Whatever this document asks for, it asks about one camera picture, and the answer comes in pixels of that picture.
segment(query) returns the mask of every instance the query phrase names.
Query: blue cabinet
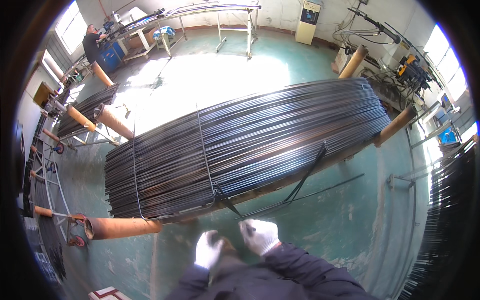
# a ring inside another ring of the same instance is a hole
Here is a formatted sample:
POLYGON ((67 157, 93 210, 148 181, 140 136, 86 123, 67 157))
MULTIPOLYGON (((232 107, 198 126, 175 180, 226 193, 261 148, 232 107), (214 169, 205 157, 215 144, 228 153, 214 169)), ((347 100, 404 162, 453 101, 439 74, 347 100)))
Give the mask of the blue cabinet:
POLYGON ((113 43, 113 48, 109 48, 109 49, 103 51, 101 53, 101 55, 105 59, 105 64, 107 65, 107 70, 105 70, 105 71, 107 71, 107 72, 111 72, 111 71, 115 70, 118 67, 118 65, 120 64, 121 59, 125 56, 125 54, 123 53, 122 49, 120 48, 120 46, 117 42, 113 43), (115 51, 118 53, 118 55, 120 57, 118 57, 115 54, 113 49, 115 49, 115 51))

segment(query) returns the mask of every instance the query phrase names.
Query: rusty pipe support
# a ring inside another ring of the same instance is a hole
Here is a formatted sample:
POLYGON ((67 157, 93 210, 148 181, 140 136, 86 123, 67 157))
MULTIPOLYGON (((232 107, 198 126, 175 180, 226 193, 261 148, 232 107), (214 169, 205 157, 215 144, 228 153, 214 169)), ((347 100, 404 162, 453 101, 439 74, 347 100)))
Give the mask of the rusty pipe support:
POLYGON ((407 106, 387 127, 373 138, 375 147, 380 147, 383 142, 405 127, 416 115, 417 113, 413 110, 412 105, 407 106))
POLYGON ((85 218, 85 234, 90 240, 107 240, 156 233, 162 230, 161 221, 143 219, 85 218))
POLYGON ((46 130, 45 128, 42 129, 42 132, 43 132, 44 134, 46 134, 49 138, 51 138, 52 140, 54 140, 55 142, 58 143, 58 142, 60 141, 59 137, 57 137, 56 135, 54 135, 54 134, 51 133, 50 131, 46 130))
POLYGON ((107 74, 105 74, 105 72, 102 70, 102 68, 98 65, 96 61, 92 62, 91 66, 93 72, 95 72, 95 75, 97 75, 107 87, 113 84, 113 81, 110 79, 110 77, 107 76, 107 74))
POLYGON ((116 133, 120 134, 126 139, 131 140, 133 138, 133 132, 124 122, 126 119, 117 116, 113 106, 101 103, 96 109, 94 109, 94 112, 94 118, 99 122, 110 127, 116 133))
POLYGON ((86 116, 82 115, 81 112, 79 112, 76 108, 74 108, 71 105, 68 105, 67 108, 67 113, 70 117, 74 118, 75 121, 79 122, 82 124, 84 127, 88 128, 89 131, 94 132, 95 131, 95 124, 92 123, 89 119, 87 119, 86 116))
POLYGON ((352 59, 345 66, 343 71, 340 73, 338 78, 349 78, 352 77, 355 70, 360 66, 361 62, 367 57, 368 48, 364 45, 360 45, 357 48, 357 51, 353 53, 352 59))
POLYGON ((35 205, 34 211, 37 215, 52 217, 52 211, 48 208, 43 208, 35 205))

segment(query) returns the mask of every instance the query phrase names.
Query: black shirt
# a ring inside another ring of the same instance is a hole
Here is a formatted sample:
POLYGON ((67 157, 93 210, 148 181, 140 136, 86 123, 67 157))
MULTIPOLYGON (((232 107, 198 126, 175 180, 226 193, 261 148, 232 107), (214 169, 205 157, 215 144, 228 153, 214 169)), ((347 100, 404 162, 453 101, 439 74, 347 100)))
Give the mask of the black shirt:
POLYGON ((100 35, 95 33, 89 33, 84 36, 82 44, 84 45, 85 55, 89 63, 98 60, 100 57, 100 51, 96 45, 96 40, 100 39, 100 35))

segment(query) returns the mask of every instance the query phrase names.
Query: concrete floor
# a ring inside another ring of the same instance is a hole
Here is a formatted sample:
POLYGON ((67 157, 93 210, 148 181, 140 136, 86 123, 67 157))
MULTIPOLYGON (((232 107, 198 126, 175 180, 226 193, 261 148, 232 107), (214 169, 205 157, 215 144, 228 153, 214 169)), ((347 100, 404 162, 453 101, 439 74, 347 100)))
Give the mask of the concrete floor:
MULTIPOLYGON (((294 41, 293 36, 260 31, 245 56, 246 37, 227 33, 228 41, 217 54, 217 31, 188 31, 168 60, 163 50, 152 50, 149 61, 138 58, 116 71, 120 82, 117 103, 125 103, 136 116, 137 133, 199 108, 288 84, 336 78, 330 63, 336 53, 294 41)), ((77 99, 104 88, 88 78, 77 99)), ((414 128, 412 143, 420 139, 414 128)), ((64 194, 70 210, 87 216, 109 217, 104 195, 103 164, 109 144, 67 149, 57 156, 64 194)), ((422 149, 414 149, 415 166, 424 165, 422 149)), ((292 242, 336 266, 344 266, 368 292, 387 299, 394 296, 420 247, 428 204, 426 179, 417 182, 414 197, 407 183, 395 190, 386 184, 391 173, 412 169, 405 131, 381 148, 370 145, 352 159, 310 176, 299 196, 335 185, 359 174, 364 176, 325 193, 295 202, 262 217, 278 224, 280 240, 292 242)), ((284 199, 293 186, 239 204, 247 213, 284 199)), ((198 218, 193 223, 166 225, 158 234, 89 241, 85 248, 64 247, 67 278, 63 282, 71 299, 85 299, 90 291, 114 286, 132 299, 162 299, 176 285, 183 269, 193 263, 201 232, 217 229, 230 238, 250 263, 258 261, 243 245, 235 215, 227 210, 198 218)), ((85 236, 82 228, 75 234, 85 236)))

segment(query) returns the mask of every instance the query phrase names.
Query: gloved hand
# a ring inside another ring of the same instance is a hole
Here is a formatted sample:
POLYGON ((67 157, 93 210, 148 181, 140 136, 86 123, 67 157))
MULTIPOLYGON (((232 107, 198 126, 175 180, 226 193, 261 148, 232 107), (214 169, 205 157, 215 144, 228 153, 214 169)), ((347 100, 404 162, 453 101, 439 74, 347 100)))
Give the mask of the gloved hand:
POLYGON ((223 247, 223 240, 219 240, 212 246, 212 236, 216 230, 204 232, 197 243, 195 264, 210 269, 218 260, 223 247))
POLYGON ((239 222, 239 226, 245 245, 260 256, 280 243, 275 223, 248 219, 239 222))

